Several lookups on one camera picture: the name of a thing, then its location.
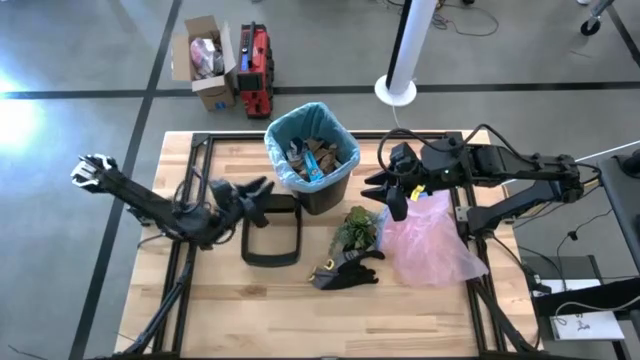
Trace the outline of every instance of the cardboard box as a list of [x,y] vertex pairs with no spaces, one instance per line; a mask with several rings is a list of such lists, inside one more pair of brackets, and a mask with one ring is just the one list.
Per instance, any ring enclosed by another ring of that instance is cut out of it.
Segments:
[[[184,24],[189,34],[174,35],[171,39],[173,80],[191,81],[191,89],[200,96],[204,107],[209,111],[235,105],[231,70],[236,66],[236,60],[231,47],[229,24],[224,22],[222,29],[218,29],[213,16],[185,20]],[[224,75],[195,80],[196,69],[191,61],[189,47],[191,41],[197,37],[211,39],[222,47]]]

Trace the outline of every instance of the plastic bag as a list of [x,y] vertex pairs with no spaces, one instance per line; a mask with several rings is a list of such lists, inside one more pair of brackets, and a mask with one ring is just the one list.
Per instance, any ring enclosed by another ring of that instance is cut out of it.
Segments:
[[386,216],[378,248],[393,257],[393,268],[410,286],[447,286],[487,274],[458,236],[448,191],[410,201],[407,218]]
[[[308,182],[291,168],[286,150],[291,139],[321,138],[337,145],[336,160],[341,164],[322,179]],[[360,147],[323,103],[309,103],[274,121],[264,135],[269,159],[280,182],[293,191],[314,193],[335,184],[360,163]]]
[[195,38],[190,45],[191,61],[196,68],[196,79],[224,74],[222,49],[211,39]]

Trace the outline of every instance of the black glove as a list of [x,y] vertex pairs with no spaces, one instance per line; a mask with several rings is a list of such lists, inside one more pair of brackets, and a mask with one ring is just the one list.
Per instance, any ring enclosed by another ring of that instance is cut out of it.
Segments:
[[309,281],[320,290],[346,289],[362,284],[377,284],[376,272],[360,264],[362,259],[384,260],[378,250],[351,250],[342,252],[327,261],[322,268],[316,268]]

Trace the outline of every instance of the pink plastic bag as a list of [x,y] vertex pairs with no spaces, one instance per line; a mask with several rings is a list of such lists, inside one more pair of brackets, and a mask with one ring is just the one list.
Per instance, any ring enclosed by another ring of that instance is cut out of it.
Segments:
[[407,218],[395,222],[387,216],[379,242],[402,283],[447,286],[489,272],[460,240],[448,191],[407,202]]

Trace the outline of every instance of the trash can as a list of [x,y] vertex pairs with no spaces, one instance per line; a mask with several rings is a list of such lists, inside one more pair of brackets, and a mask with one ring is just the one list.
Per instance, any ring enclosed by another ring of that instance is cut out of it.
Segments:
[[[336,144],[336,160],[340,166],[321,179],[303,179],[289,165],[286,156],[289,143],[296,137]],[[278,179],[312,215],[321,214],[342,200],[351,170],[360,163],[358,142],[323,103],[306,104],[277,119],[267,128],[264,142]]]

